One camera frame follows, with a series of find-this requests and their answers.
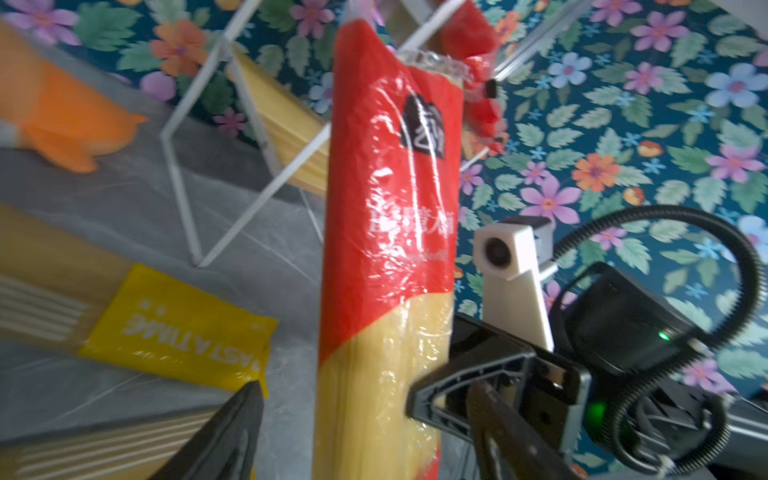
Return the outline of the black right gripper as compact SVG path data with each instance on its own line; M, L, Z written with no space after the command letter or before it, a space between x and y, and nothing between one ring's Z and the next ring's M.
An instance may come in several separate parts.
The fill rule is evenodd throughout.
M471 350L495 337L532 350ZM593 383L586 367L462 313L454 316L450 354L459 356L410 387L407 417L450 435L469 435L469 387L522 380L517 386L499 381L499 393L560 454L575 452Z

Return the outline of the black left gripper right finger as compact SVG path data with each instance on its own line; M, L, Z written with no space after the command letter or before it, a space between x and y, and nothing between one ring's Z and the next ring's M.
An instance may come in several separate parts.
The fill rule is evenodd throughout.
M576 474L486 381L468 389L466 409L482 479L566 480Z

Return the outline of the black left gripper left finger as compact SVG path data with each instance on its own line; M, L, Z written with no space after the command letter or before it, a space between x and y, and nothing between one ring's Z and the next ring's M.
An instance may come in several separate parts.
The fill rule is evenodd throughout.
M152 477L251 479L263 411L261 384L243 385Z

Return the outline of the red spaghetti bag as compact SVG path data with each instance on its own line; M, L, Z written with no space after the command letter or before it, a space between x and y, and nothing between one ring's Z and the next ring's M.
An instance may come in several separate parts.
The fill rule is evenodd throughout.
M448 357L463 91L345 23L335 72L312 475L433 479L411 386Z

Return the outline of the red spaghetti bag under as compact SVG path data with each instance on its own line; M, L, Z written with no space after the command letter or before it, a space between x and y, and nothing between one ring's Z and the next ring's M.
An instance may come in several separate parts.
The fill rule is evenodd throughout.
M500 42L494 28L471 1L464 2L438 33L443 53L468 69L464 80L463 118L479 149L490 155L504 150L507 123L497 99L494 69Z

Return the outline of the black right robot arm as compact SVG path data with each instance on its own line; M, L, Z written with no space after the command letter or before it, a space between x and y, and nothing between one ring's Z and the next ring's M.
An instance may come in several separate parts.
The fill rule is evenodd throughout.
M587 267L572 303L544 300L558 261L592 237L644 220L697 227L733 255L739 290L705 330L605 262ZM416 381L405 412L466 441L483 479L572 479L580 432L636 473L666 479L711 464L729 443L730 393L686 397L672 381L737 339L766 298L751 242L726 221L682 206L601 216L560 240L552 222L517 216L474 237L485 318L455 316L449 362Z

